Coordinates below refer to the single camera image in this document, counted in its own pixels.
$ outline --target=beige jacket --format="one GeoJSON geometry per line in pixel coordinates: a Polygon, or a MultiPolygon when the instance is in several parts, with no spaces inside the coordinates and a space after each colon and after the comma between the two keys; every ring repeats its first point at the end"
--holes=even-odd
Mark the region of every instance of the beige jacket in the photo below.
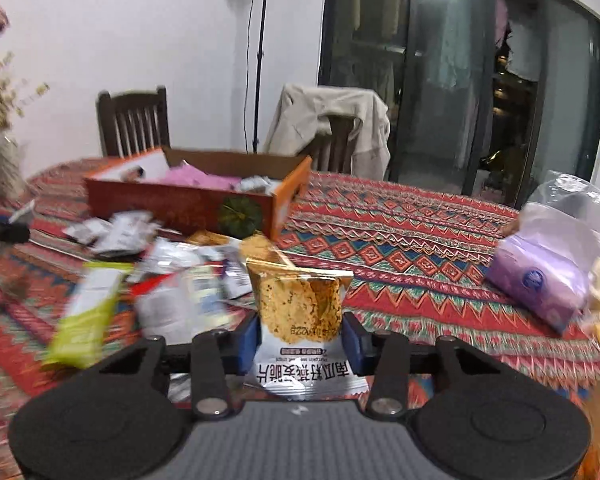
{"type": "Polygon", "coordinates": [[[328,115],[354,117],[349,142],[354,143],[351,174],[384,180],[390,154],[387,139],[391,126],[387,106],[371,90],[360,88],[305,87],[287,84],[280,94],[265,153],[296,155],[318,130],[330,132],[328,115]]]}

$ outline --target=cardboard box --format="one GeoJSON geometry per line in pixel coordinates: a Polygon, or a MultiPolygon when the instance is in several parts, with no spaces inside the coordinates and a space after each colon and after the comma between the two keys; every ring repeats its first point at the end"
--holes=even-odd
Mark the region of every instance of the cardboard box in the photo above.
{"type": "Polygon", "coordinates": [[[120,158],[84,182],[92,216],[108,219],[119,211],[147,210],[170,229],[190,235],[207,229],[235,238],[262,231],[272,240],[280,234],[289,206],[309,181],[311,157],[238,152],[196,152],[157,148],[131,158],[120,158]],[[144,180],[158,180],[183,160],[199,170],[242,178],[261,175],[282,181],[273,195],[238,193],[197,187],[122,182],[131,168],[144,169],[144,180]]]}

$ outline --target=blue logo on tissue pack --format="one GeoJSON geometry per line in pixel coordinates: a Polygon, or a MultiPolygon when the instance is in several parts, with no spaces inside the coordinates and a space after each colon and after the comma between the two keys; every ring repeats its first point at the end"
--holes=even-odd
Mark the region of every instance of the blue logo on tissue pack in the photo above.
{"type": "Polygon", "coordinates": [[[534,292],[540,292],[544,285],[544,274],[537,269],[530,270],[522,278],[522,284],[534,292]]]}

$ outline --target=chair backrest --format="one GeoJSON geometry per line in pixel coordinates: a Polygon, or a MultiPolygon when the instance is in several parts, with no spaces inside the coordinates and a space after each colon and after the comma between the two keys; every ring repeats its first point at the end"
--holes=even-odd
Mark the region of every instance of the chair backrest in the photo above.
{"type": "Polygon", "coordinates": [[[129,156],[158,146],[169,146],[167,91],[98,95],[98,122],[102,152],[129,156]]]}
{"type": "Polygon", "coordinates": [[[331,135],[316,133],[299,155],[311,156],[311,167],[314,171],[351,173],[353,146],[349,142],[349,134],[353,131],[354,119],[353,117],[333,115],[328,118],[331,135]]]}

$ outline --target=patterned tablecloth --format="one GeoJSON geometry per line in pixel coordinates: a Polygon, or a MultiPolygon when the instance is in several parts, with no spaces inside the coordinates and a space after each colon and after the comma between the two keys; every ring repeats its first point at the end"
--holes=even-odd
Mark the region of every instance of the patterned tablecloth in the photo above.
{"type": "MultiPolygon", "coordinates": [[[[61,231],[88,215],[82,177],[103,164],[81,160],[33,178],[20,202],[37,197],[32,241],[0,247],[1,479],[18,476],[6,441],[10,418],[62,379],[42,372],[40,362],[89,255],[61,231]]],[[[426,343],[453,334],[579,402],[600,378],[598,347],[576,325],[555,337],[484,283],[498,230],[515,216],[468,197],[314,173],[278,245],[298,265],[353,270],[345,305],[367,328],[426,343]]],[[[133,310],[120,304],[106,353],[137,337],[133,310]]],[[[415,381],[410,394],[412,405],[421,404],[430,384],[415,381]]]]}

